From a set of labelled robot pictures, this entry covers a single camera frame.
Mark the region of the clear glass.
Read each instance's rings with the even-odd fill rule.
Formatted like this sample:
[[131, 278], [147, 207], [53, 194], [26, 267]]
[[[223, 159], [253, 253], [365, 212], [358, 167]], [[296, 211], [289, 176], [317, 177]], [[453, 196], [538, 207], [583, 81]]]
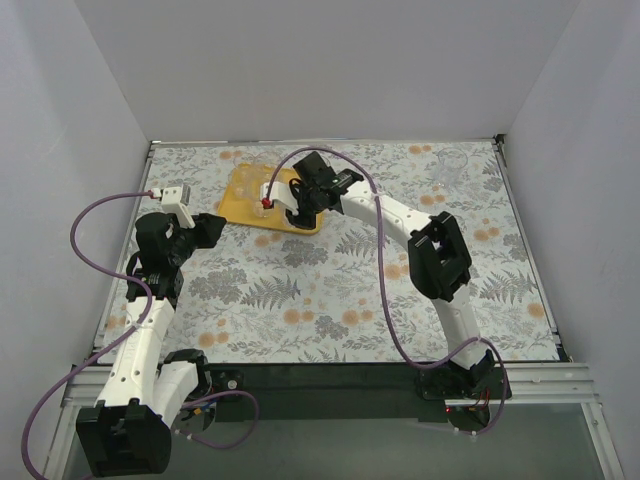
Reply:
[[250, 179], [258, 184], [264, 184], [271, 181], [276, 166], [261, 161], [254, 161], [250, 164]]
[[247, 189], [251, 182], [251, 174], [251, 164], [241, 162], [235, 166], [230, 176], [230, 186], [236, 196], [244, 197], [247, 195]]
[[233, 191], [239, 200], [260, 204], [264, 196], [261, 188], [265, 183], [266, 180], [262, 175], [247, 174], [239, 178], [233, 187]]
[[253, 213], [258, 219], [275, 219], [280, 214], [280, 209], [274, 201], [262, 199], [253, 204]]
[[442, 187], [454, 186], [468, 165], [467, 154], [459, 148], [447, 147], [437, 152], [434, 180]]

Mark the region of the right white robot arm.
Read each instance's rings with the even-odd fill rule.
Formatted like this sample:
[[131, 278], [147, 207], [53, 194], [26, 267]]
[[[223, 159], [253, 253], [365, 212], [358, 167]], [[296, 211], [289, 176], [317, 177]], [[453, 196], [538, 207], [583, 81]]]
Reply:
[[391, 319], [386, 285], [379, 285], [381, 305], [392, 342], [402, 359], [419, 371], [450, 371], [463, 392], [486, 385], [499, 373], [497, 392], [509, 393], [504, 362], [495, 346], [482, 337], [470, 300], [471, 255], [456, 218], [443, 211], [429, 215], [382, 194], [372, 176], [356, 162], [335, 172], [326, 163], [324, 147], [303, 147], [294, 169], [299, 176], [289, 189], [296, 202], [287, 214], [294, 226], [307, 227], [326, 210], [360, 220], [377, 231], [377, 260], [385, 266], [385, 242], [394, 240], [408, 255], [413, 286], [428, 298], [438, 315], [448, 353], [430, 364], [410, 358], [401, 345]]

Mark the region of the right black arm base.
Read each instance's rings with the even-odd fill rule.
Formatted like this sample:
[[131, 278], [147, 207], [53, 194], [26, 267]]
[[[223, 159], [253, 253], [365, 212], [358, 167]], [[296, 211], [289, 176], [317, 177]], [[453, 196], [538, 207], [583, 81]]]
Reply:
[[500, 400], [506, 386], [506, 399], [512, 397], [509, 383], [504, 383], [503, 371], [492, 367], [479, 376], [466, 370], [441, 366], [420, 370], [415, 379], [417, 393], [427, 400], [473, 399], [489, 394], [490, 400]]

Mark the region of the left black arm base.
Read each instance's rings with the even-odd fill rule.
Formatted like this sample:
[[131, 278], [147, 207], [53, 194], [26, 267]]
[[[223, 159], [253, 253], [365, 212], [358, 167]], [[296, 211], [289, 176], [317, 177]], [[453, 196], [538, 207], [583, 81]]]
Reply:
[[178, 413], [174, 428], [191, 433], [206, 431], [215, 421], [218, 400], [203, 398], [215, 393], [239, 390], [244, 384], [244, 374], [237, 369], [209, 370], [205, 374], [209, 379], [209, 388], [195, 390], [186, 398], [186, 403], [194, 402], [195, 405]]

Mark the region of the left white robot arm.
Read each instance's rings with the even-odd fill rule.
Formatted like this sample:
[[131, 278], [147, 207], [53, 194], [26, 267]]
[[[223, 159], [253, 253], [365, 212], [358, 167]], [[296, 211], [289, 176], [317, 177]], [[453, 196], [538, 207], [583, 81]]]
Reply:
[[184, 283], [182, 265], [195, 251], [213, 248], [225, 225], [224, 218], [207, 213], [186, 224], [159, 212], [136, 221], [138, 249], [126, 267], [128, 336], [94, 406], [82, 408], [76, 420], [94, 476], [164, 472], [170, 427], [183, 402], [210, 387], [202, 351], [163, 358], [161, 350]]

